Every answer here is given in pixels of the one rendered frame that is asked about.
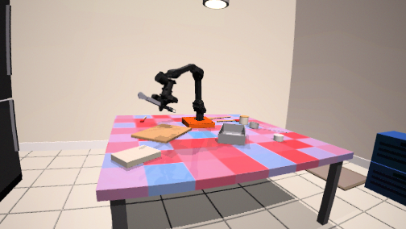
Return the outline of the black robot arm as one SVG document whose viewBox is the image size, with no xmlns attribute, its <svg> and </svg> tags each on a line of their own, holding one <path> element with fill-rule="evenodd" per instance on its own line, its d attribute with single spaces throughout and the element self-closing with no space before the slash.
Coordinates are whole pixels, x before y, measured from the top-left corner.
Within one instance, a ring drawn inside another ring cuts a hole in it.
<svg viewBox="0 0 406 229">
<path fill-rule="evenodd" d="M 192 73 L 193 79 L 195 80 L 195 101 L 193 102 L 193 109 L 196 111 L 195 120 L 204 120 L 204 113 L 206 113 L 206 108 L 201 99 L 201 80 L 204 76 L 204 71 L 197 67 L 195 64 L 188 64 L 178 69 L 169 69 L 167 73 L 160 72 L 156 74 L 155 81 L 161 85 L 172 88 L 173 84 L 176 84 L 173 78 L 178 78 L 181 74 Z M 168 79 L 169 78 L 169 79 Z"/>
</svg>

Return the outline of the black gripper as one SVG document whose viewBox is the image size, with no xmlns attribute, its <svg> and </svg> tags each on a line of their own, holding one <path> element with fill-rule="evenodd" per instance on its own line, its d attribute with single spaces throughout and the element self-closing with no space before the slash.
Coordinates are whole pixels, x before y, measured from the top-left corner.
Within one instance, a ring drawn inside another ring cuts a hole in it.
<svg viewBox="0 0 406 229">
<path fill-rule="evenodd" d="M 155 100 L 161 102 L 161 106 L 159 106 L 159 111 L 162 111 L 162 109 L 170 103 L 170 101 L 173 101 L 174 103 L 178 103 L 178 98 L 171 96 L 170 93 L 172 93 L 172 88 L 164 86 L 162 87 L 162 93 L 161 94 L 152 94 L 151 98 L 154 98 Z M 161 96 L 160 96 L 161 95 Z"/>
</svg>

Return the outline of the grey cylinder with orange lid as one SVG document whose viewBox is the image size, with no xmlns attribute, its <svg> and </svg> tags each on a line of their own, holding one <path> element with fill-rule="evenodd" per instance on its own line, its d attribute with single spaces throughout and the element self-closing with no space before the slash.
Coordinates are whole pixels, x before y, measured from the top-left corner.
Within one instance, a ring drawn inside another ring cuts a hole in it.
<svg viewBox="0 0 406 229">
<path fill-rule="evenodd" d="M 239 124 L 247 125 L 248 124 L 248 118 L 249 118 L 249 116 L 240 115 Z"/>
</svg>

